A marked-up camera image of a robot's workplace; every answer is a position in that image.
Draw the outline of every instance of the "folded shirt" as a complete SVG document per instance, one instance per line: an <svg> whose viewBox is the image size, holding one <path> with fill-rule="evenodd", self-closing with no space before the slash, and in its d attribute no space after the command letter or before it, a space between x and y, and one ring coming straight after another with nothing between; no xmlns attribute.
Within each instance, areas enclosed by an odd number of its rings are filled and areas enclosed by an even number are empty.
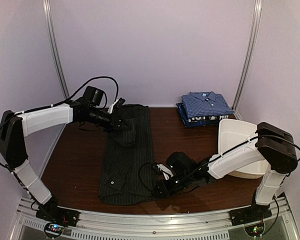
<svg viewBox="0 0 300 240"><path fill-rule="evenodd" d="M208 125L218 125L219 122L221 121L221 119L223 119L222 117L228 118L228 116L218 116L218 117L215 117L216 120L211 120L211 119L213 119L212 117L211 118L206 117L206 120L199 120L199 121L192 120L192 119L188 119L186 110L184 108L184 104L182 102L177 103L176 106L178 107L178 111L180 113L181 120L187 128L195 128L195 127L208 126Z"/></svg>
<svg viewBox="0 0 300 240"><path fill-rule="evenodd" d="M188 118L189 123L196 123L200 121L215 121L215 120L222 120L222 119L228 119L229 115L221 115L221 116L196 116L192 118Z"/></svg>
<svg viewBox="0 0 300 240"><path fill-rule="evenodd" d="M181 98L188 119L234 114L224 97L221 94L215 94L213 91L190 92Z"/></svg>

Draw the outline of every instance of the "shirt collar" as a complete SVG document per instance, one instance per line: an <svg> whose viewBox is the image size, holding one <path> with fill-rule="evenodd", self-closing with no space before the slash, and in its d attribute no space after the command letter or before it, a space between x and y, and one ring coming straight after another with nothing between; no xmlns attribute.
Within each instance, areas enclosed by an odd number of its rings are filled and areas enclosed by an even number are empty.
<svg viewBox="0 0 300 240"><path fill-rule="evenodd" d="M190 96L195 97L201 101L205 101L206 99L216 101L216 94L213 91L210 92L190 92Z"/></svg>

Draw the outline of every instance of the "blue checkered shirt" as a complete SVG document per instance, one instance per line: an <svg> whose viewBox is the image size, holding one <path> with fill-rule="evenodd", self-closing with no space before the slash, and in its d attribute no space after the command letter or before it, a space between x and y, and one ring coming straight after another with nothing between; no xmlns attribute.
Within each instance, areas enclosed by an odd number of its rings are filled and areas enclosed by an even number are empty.
<svg viewBox="0 0 300 240"><path fill-rule="evenodd" d="M231 115L234 111L221 94L211 92L190 92L182 97L187 117Z"/></svg>

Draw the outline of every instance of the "metal frame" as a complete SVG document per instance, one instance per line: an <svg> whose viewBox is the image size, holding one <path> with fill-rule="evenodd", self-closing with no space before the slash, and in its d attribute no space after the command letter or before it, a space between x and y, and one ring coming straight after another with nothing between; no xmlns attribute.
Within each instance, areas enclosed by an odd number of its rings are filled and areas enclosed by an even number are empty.
<svg viewBox="0 0 300 240"><path fill-rule="evenodd" d="M27 198L21 199L13 218L14 224L9 231L9 240L21 240L22 229L25 227L43 234L43 227L47 222L36 218L36 211L31 209L32 203L33 201ZM288 232L289 239L299 240L286 197L280 197L278 204L280 215L284 219L282 224ZM268 219L274 219L277 214L274 201L270 209L272 217ZM79 210L77 226L67 227L62 236L76 240L228 240L230 230L243 227L232 226L229 210L231 209L164 215L112 214Z"/></svg>
<svg viewBox="0 0 300 240"><path fill-rule="evenodd" d="M62 70L60 56L59 56L59 52L58 52L58 48L57 48L57 41L56 41L56 36L55 36L53 19L52 19L52 15L51 15L51 9L50 9L50 0L43 0L43 11L44 11L46 26L48 28L48 33L49 33L52 58L54 61L56 72L58 74L58 78L60 81L63 96L66 99L70 95L69 95L68 87L66 84L64 72Z"/></svg>
<svg viewBox="0 0 300 240"><path fill-rule="evenodd" d="M244 64L243 64L243 69L242 69L242 73L241 73L241 77L240 77L239 86L236 91L236 95L235 95L234 102L232 105L234 112L237 112L237 110L238 110L237 108L239 105L239 101L241 99L242 92L243 92L243 89L244 89L244 86L245 86L245 83L246 83L246 80L248 77L249 68L251 65L252 57L253 57L253 51L255 49L256 40L258 37L258 31L259 31L260 20L261 20L261 12L262 12L262 0L255 0L251 32L250 32L250 39L249 39L247 52L246 52L246 56L245 56L245 60L244 60Z"/></svg>

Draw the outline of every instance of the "dark shirt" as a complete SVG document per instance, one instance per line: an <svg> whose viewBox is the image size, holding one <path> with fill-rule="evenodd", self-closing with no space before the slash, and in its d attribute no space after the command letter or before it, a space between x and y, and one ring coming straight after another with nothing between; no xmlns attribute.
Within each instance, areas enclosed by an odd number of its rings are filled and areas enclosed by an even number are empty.
<svg viewBox="0 0 300 240"><path fill-rule="evenodd" d="M154 162L149 108L125 105L119 109L131 130L109 133L99 179L99 197L107 204L132 205L154 198L138 179L142 164ZM149 165L142 168L142 180L153 189L156 176Z"/></svg>

